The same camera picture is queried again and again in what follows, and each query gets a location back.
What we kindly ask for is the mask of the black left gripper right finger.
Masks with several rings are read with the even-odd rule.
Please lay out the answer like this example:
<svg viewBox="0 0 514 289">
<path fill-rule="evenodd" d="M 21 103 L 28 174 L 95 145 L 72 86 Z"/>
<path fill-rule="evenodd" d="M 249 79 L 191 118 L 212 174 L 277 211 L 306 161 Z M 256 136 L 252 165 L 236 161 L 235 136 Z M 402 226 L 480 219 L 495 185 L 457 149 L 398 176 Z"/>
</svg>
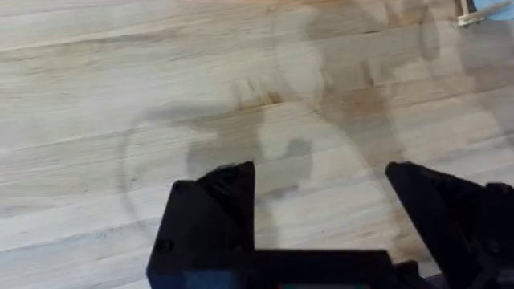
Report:
<svg viewBox="0 0 514 289">
<path fill-rule="evenodd" d="M 513 188 L 485 185 L 413 162 L 385 175 L 440 272 L 408 278 L 415 288 L 513 286 Z"/>
</svg>

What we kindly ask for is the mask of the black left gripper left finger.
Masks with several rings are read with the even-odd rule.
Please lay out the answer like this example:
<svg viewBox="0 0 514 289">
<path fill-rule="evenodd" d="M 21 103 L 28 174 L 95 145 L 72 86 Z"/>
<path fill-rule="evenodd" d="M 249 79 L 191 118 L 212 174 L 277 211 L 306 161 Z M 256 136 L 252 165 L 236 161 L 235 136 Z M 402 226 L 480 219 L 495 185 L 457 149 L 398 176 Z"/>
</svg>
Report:
<svg viewBox="0 0 514 289">
<path fill-rule="evenodd" d="M 254 202 L 253 161 L 175 181 L 146 267 L 149 285 L 243 288 L 243 273 L 225 262 L 232 252 L 255 248 Z"/>
</svg>

